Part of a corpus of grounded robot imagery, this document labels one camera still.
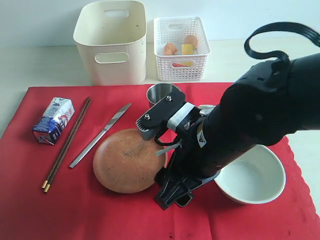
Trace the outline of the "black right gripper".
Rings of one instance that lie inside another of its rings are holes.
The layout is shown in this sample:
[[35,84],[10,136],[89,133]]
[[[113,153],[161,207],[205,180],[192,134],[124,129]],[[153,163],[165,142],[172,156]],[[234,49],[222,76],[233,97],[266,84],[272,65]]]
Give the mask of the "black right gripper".
[[162,210],[172,204],[187,206],[193,190],[212,181],[222,168],[250,149],[250,137],[232,119],[230,112],[217,105],[188,130],[168,168],[155,178],[161,188],[154,201]]

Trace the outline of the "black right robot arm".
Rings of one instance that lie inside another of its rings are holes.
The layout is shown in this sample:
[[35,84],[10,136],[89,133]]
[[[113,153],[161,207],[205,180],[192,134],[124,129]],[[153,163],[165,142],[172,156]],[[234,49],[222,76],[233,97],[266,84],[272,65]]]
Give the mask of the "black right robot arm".
[[256,145],[272,146],[284,136],[320,127],[320,56],[252,66],[228,87],[220,102],[189,128],[177,128],[177,147],[155,181],[162,209],[185,206],[192,191]]

